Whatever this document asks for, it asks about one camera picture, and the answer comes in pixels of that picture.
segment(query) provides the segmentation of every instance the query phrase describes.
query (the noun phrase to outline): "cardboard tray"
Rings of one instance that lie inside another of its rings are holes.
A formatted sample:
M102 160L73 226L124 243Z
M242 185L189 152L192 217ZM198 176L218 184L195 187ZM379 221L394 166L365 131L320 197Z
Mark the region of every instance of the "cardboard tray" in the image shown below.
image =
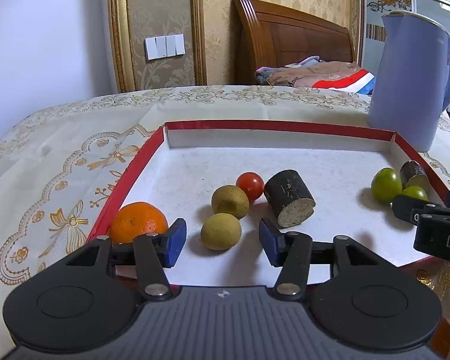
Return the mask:
M234 184L246 171L266 182L275 173L295 169L316 201L315 213L301 225L285 229L331 242L348 235L396 266L425 258L413 249L415 227L396 219L390 207L377 203L370 190L384 167L400 169L409 159L425 168L429 199L441 203L448 191L433 169L398 134L364 127L316 123L202 120L168 122L159 128L130 162L102 209L89 239L107 233L121 206L146 201L172 224L187 222L187 241L166 275L177 285L272 287L280 268L270 266L258 239L263 217L275 219L264 196L241 219L242 238L233 248L216 252L200 243L203 222L213 214L212 193ZM118 274L135 277L134 267ZM329 267L311 267L308 282L329 278Z

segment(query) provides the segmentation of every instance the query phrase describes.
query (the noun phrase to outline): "table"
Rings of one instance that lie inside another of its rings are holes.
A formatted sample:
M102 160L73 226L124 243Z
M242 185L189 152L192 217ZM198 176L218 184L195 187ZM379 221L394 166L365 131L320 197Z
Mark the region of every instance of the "table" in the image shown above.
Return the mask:
M13 287L80 247L116 181L166 121L268 119L366 126L370 98L318 88L210 86L108 95L35 112L0 139L1 317ZM424 158L450 186L450 120ZM450 321L450 263L415 272Z

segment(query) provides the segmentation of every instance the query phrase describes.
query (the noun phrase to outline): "wooden headboard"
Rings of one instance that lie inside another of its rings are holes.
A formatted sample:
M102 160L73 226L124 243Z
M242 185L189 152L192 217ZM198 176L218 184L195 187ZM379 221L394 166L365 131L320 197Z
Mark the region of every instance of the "wooden headboard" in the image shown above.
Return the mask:
M235 84L256 85L255 70L297 63L309 56L353 62L348 29L295 9L260 0L232 0L242 23Z

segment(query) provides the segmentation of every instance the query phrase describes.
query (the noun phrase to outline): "wall switch panel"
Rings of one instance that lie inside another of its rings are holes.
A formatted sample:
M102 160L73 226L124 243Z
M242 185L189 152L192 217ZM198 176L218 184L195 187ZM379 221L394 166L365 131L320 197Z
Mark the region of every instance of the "wall switch panel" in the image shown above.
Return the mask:
M145 50L147 51L147 59L157 59L157 45L155 43L155 38L146 38L145 39Z
M167 42L165 40L165 36L157 36L155 38L155 42L157 43L158 58L166 57L167 56Z
M175 35L176 55L185 54L185 43L183 41L183 34Z
M175 35L167 35L165 37L166 56L176 56Z
M185 54L183 34L146 38L143 43L147 60Z

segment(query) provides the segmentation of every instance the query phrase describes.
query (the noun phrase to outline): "red cherry tomato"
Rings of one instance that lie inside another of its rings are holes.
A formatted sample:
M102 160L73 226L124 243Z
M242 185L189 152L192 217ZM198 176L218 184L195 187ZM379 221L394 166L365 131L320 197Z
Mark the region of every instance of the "red cherry tomato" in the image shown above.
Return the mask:
M265 183L262 178L253 172L246 172L236 179L235 185L239 187L248 197L248 200L253 202L257 200L263 193Z

